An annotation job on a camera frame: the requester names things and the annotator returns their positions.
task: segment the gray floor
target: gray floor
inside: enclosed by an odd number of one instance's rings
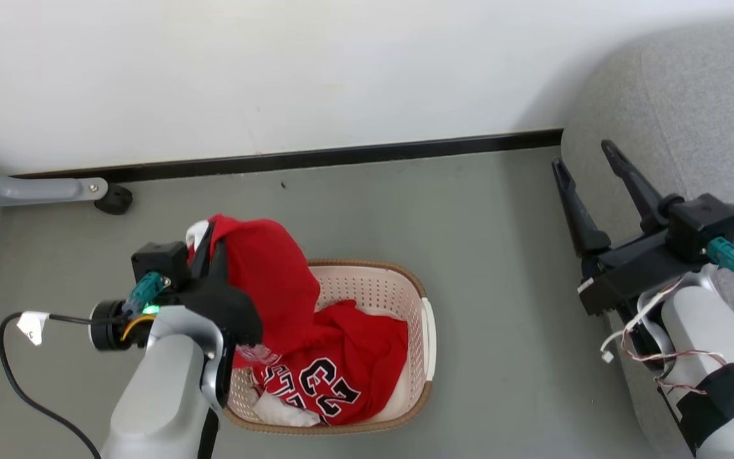
[[[334,438],[224,424],[215,458],[647,458],[624,383],[600,360],[602,325],[576,297],[579,264],[551,177],[559,149],[131,184],[135,206],[0,210],[0,320],[18,310],[85,316],[132,287],[131,253],[223,212],[270,217],[309,258],[410,268],[438,325],[428,406],[405,427]],[[99,354],[79,326],[49,323],[39,348],[11,330],[24,389],[101,444],[140,351]],[[0,368],[0,458],[86,457],[21,403]]]

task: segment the laundry basket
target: laundry basket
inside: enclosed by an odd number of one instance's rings
[[[419,280],[410,271],[390,263],[317,259],[308,265],[320,286],[317,310],[339,300],[353,299],[364,313],[391,316],[407,323],[407,362],[387,407],[370,420],[351,425],[266,424],[252,409],[259,395],[251,369],[236,368],[225,409],[228,419],[245,429],[271,434],[344,435],[394,429],[415,418],[429,397],[436,358],[435,317]]]

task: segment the white cloth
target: white cloth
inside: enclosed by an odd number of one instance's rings
[[[197,250],[206,232],[209,230],[209,221],[200,220],[186,230],[186,245]]]
[[[313,427],[320,422],[317,413],[286,404],[282,399],[268,392],[259,397],[253,410],[267,424]]]

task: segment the gray cushion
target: gray cushion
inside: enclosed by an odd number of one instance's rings
[[[602,139],[616,142],[661,194],[709,192],[734,203],[734,21],[638,41],[608,58],[580,95],[563,159],[597,225],[617,242],[640,232],[638,213]],[[720,273],[717,284],[734,310],[734,276]],[[621,363],[650,442],[662,456],[691,457],[651,375]]]

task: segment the jersey number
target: jersey number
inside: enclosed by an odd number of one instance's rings
[[[279,381],[282,385],[279,389],[271,392],[271,394],[280,397],[282,395],[291,394],[291,392],[294,391],[294,378],[291,375],[291,370],[289,370],[285,365],[278,365],[273,368],[268,367],[265,369],[265,384],[270,383],[274,377],[279,377]]]
[[[299,373],[299,383],[309,397],[315,397],[316,388],[322,380],[329,384],[335,394],[320,395],[317,398],[317,405],[329,418],[335,418],[338,413],[342,412],[339,404],[354,404],[361,395],[361,392],[353,390],[343,377],[337,378],[336,365],[329,358],[317,358],[308,368]]]

